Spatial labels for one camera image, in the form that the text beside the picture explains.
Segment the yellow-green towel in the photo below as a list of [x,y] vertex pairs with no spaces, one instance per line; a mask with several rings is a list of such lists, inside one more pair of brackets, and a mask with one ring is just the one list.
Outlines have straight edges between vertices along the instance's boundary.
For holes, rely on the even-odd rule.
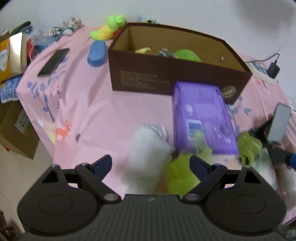
[[197,154],[188,151],[179,152],[164,168],[164,183],[167,194],[178,195],[182,198],[200,183],[200,180],[190,169],[190,158],[193,155],[200,157],[208,164],[211,163],[213,157],[211,149],[206,149]]

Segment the dark green knitted cloth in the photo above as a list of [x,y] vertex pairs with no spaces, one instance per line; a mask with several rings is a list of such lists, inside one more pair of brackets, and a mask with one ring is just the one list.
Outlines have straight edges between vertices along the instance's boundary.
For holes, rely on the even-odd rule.
[[249,132],[244,131],[239,134],[237,144],[241,165],[252,166],[263,148],[260,140],[251,136]]

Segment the white fluffy towel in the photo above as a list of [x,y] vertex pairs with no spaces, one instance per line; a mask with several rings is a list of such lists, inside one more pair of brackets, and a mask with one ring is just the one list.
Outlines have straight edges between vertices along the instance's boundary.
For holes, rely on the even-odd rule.
[[151,195],[175,148],[164,125],[141,125],[133,134],[122,183],[125,194]]

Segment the neon green mesh sponge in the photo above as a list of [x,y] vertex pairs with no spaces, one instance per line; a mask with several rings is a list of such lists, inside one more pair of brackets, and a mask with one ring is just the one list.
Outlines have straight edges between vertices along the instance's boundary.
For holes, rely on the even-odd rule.
[[149,47],[144,47],[144,48],[140,48],[140,49],[135,50],[135,52],[137,54],[147,54],[150,51],[151,51],[151,49]]

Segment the grey phone on stand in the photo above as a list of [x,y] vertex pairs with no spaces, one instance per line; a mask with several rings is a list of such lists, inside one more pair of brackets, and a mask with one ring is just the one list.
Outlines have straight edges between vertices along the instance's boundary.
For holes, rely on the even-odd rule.
[[270,143],[278,144],[282,141],[287,130],[291,114],[291,108],[288,105],[282,103],[277,104],[273,121],[267,135],[267,140]]

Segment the purple tissue pack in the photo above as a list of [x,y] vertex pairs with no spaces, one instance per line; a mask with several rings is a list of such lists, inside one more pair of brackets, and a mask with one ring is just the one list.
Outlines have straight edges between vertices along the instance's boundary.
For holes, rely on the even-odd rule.
[[178,81],[172,95],[174,144],[177,151],[194,151],[200,131],[214,154],[238,154],[229,113],[219,87]]

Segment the black charger adapter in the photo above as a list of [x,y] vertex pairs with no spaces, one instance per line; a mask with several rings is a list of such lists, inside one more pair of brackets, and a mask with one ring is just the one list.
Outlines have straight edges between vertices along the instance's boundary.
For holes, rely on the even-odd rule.
[[279,66],[277,65],[277,61],[274,61],[270,64],[268,70],[267,70],[267,75],[272,78],[275,79],[276,76],[278,75],[280,71]]

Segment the cardboard box on floor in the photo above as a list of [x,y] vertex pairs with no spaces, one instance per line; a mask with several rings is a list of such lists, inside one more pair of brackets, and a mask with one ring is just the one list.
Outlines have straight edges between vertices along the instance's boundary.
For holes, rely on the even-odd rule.
[[19,101],[1,103],[1,145],[33,159],[39,137]]

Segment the white power strip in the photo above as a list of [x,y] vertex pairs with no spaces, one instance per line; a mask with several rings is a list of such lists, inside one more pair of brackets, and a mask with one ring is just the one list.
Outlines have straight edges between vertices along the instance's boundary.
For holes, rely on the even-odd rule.
[[272,79],[271,77],[269,77],[269,75],[267,74],[267,70],[258,63],[250,62],[246,64],[248,68],[251,70],[253,77],[270,84],[274,84],[275,82],[277,82],[276,79]]

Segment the pink patterned bedsheet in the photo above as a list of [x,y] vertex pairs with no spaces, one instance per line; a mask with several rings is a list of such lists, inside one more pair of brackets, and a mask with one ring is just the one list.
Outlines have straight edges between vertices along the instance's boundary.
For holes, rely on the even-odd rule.
[[[70,169],[109,154],[111,172],[104,183],[124,196],[121,177],[134,132],[143,124],[164,125],[173,142],[171,95],[114,91],[109,59],[87,63],[92,44],[89,28],[53,43],[29,65],[17,93],[40,140],[55,163]],[[59,49],[70,51],[47,77],[37,74]],[[289,101],[278,82],[250,78],[229,112],[236,131],[262,125],[278,103]]]

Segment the blue white cloth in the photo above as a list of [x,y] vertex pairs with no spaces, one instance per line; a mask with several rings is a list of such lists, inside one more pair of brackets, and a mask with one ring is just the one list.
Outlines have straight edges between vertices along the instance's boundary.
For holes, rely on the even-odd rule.
[[22,79],[22,74],[8,79],[1,87],[1,103],[19,100],[16,89]]

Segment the blue slipper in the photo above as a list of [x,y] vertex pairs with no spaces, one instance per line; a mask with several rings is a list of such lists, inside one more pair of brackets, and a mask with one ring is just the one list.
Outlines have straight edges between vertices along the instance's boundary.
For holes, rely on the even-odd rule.
[[107,46],[104,41],[94,41],[87,56],[87,63],[92,67],[99,67],[104,64],[106,59]]

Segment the black smartphone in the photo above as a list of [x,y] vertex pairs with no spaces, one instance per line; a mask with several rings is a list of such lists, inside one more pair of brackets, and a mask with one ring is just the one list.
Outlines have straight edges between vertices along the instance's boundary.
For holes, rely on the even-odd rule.
[[69,53],[70,49],[59,49],[57,50],[51,58],[47,61],[47,63],[42,67],[42,69],[37,74],[38,77],[47,77],[49,76],[63,61],[66,55]]

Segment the brown cardboard box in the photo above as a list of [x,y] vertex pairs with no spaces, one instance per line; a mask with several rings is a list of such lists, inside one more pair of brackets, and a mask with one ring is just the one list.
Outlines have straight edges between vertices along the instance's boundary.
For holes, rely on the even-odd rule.
[[[149,47],[147,54],[135,50]],[[189,49],[201,62],[158,56],[162,48]],[[226,104],[233,104],[252,76],[224,40],[173,26],[128,23],[108,49],[114,91],[171,95],[177,81],[216,85]]]

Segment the green yellow plush dinosaur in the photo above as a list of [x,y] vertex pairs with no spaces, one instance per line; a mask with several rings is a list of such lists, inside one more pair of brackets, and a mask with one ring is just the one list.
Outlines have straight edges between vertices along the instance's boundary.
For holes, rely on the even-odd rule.
[[124,27],[127,23],[123,15],[109,16],[106,23],[98,30],[90,33],[90,38],[96,41],[107,41],[112,39],[113,34]]

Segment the red plush toy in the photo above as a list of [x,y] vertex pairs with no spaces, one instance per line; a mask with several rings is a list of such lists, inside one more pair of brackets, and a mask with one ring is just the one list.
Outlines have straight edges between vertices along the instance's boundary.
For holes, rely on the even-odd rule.
[[120,32],[121,32],[121,29],[116,30],[116,31],[114,32],[114,34],[113,34],[112,39],[115,39],[115,38],[118,36],[118,34],[119,34]]

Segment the white green plush toy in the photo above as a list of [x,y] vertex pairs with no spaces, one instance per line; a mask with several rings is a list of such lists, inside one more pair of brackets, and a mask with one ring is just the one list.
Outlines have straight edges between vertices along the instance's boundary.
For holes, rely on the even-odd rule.
[[84,27],[81,19],[75,19],[74,17],[63,22],[63,25],[55,26],[46,33],[43,33],[44,37],[53,37],[62,34],[63,36],[72,36],[77,30]]

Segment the yellow white paper bag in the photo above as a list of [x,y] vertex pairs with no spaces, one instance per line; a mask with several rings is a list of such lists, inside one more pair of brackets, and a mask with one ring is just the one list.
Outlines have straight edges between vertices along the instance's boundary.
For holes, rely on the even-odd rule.
[[9,32],[1,36],[1,82],[24,73],[27,68],[27,37],[23,33],[10,36]]

